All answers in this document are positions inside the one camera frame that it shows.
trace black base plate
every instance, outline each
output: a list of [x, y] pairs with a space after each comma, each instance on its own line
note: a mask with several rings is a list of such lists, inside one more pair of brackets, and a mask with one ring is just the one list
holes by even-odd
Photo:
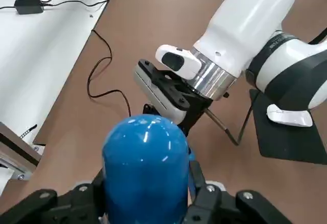
[[[250, 90], [251, 100], [257, 92]], [[253, 105], [260, 154], [267, 158], [327, 165], [327, 153], [315, 123], [309, 128], [274, 123], [267, 117], [270, 104], [272, 102], [261, 93]]]

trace power adapter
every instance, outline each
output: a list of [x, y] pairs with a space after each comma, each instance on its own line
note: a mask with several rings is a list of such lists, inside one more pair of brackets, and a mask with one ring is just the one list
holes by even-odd
[[18, 14], [43, 13], [41, 0], [16, 0], [14, 7]]

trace black strap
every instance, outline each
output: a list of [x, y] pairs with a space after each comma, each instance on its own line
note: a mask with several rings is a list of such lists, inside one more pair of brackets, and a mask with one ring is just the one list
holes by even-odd
[[270, 55], [273, 54], [281, 45], [287, 41], [298, 39], [297, 37], [280, 31], [280, 34], [271, 38], [261, 51], [253, 58], [249, 68], [245, 72], [246, 80], [254, 87], [256, 87], [256, 79], [259, 71]]

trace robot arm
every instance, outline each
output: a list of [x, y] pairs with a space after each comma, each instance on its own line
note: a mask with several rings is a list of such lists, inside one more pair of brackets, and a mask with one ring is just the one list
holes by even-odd
[[[203, 96], [217, 100], [263, 48], [294, 1], [225, 0], [191, 52], [163, 45], [158, 48], [156, 59], [188, 80]], [[167, 55], [176, 57], [167, 61]]]
[[212, 100], [248, 66], [248, 82], [281, 109], [314, 108], [327, 98], [327, 42], [310, 45], [277, 30], [293, 3], [225, 0], [193, 50], [162, 45], [156, 59]]

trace blue plastic container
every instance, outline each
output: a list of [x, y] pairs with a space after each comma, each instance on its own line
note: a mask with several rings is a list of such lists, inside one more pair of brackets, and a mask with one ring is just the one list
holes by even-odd
[[125, 119], [103, 146], [110, 224], [180, 223], [188, 202], [188, 144], [166, 118]]

